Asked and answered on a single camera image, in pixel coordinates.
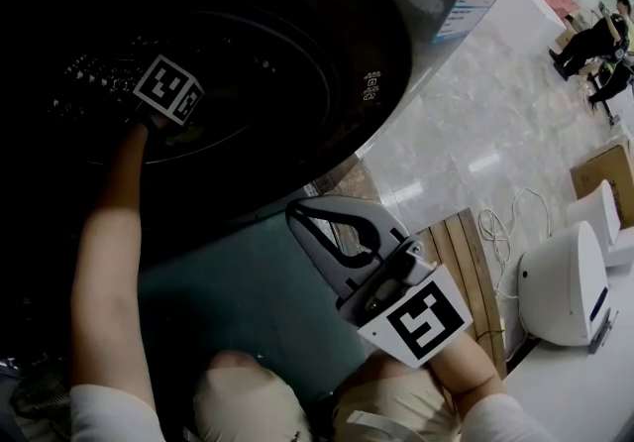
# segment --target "beige pants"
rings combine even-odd
[[[194,398],[196,424],[204,442],[307,442],[306,415],[292,389],[266,369],[207,371]],[[375,429],[348,424],[361,410],[388,417],[428,442],[453,440],[458,419],[426,370],[355,387],[334,413],[335,442],[389,440]]]

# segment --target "cardboard box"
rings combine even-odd
[[[557,37],[557,45],[562,49],[565,48],[568,42],[577,34],[577,30],[573,28],[570,21],[565,19],[564,24],[566,25],[566,31]]]
[[[571,169],[577,199],[595,190],[604,179],[610,183],[621,228],[634,227],[634,169],[627,142],[612,146],[580,166]]]

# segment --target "washing machine door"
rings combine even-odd
[[[386,120],[411,71],[393,0],[22,2],[37,84],[27,133],[7,127],[20,144],[6,160],[12,197],[72,225],[158,55],[193,74],[204,97],[147,149],[147,225],[229,218],[323,174]]]

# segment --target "white cable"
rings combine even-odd
[[[547,238],[550,237],[551,217],[548,211],[548,205],[546,204],[544,197],[540,193],[528,187],[522,188],[519,192],[517,192],[517,194],[513,198],[513,203],[511,204],[510,231],[506,230],[506,227],[504,226],[500,218],[491,208],[488,208],[488,207],[483,208],[481,212],[479,213],[479,215],[477,216],[477,225],[479,226],[479,232],[485,241],[489,241],[493,244],[495,257],[497,258],[497,260],[499,261],[502,267],[501,274],[499,276],[497,284],[494,287],[494,290],[495,292],[497,292],[497,294],[507,299],[517,299],[518,303],[519,303],[518,296],[509,295],[505,292],[502,292],[499,289],[499,286],[502,282],[502,279],[504,278],[504,275],[506,274],[506,265],[510,261],[511,254],[512,254],[511,237],[513,236],[513,232],[515,231],[515,224],[517,222],[517,217],[515,213],[515,204],[517,203],[517,200],[519,199],[519,197],[524,193],[524,191],[528,191],[532,193],[533,195],[536,195],[542,201],[542,204],[544,205],[544,209],[546,210],[546,237]],[[500,242],[506,243],[506,249],[507,249],[506,255],[504,255],[502,251],[500,250],[500,245],[499,245]],[[528,331],[526,330],[526,326],[524,325],[524,321],[522,320],[521,314],[519,314],[519,321],[522,324],[522,328],[524,329],[524,338],[522,339],[520,344],[513,350],[509,358],[506,360],[507,362],[513,359],[517,351],[522,347],[522,345],[524,345],[524,343],[528,339]]]

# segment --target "teal mat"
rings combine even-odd
[[[259,357],[302,402],[327,395],[365,359],[283,214],[142,271],[139,294],[158,404],[189,395],[220,349]]]

